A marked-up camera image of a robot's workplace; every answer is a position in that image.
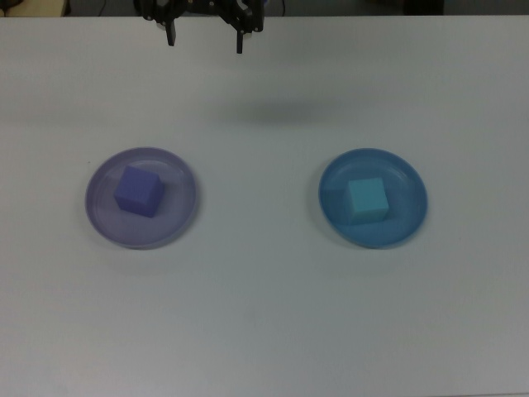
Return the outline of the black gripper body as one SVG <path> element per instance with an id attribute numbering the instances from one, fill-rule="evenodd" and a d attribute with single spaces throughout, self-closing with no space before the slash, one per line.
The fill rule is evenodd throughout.
<path id="1" fill-rule="evenodd" d="M 221 15 L 226 11 L 226 2 L 217 0 L 178 1 L 178 14 Z"/>

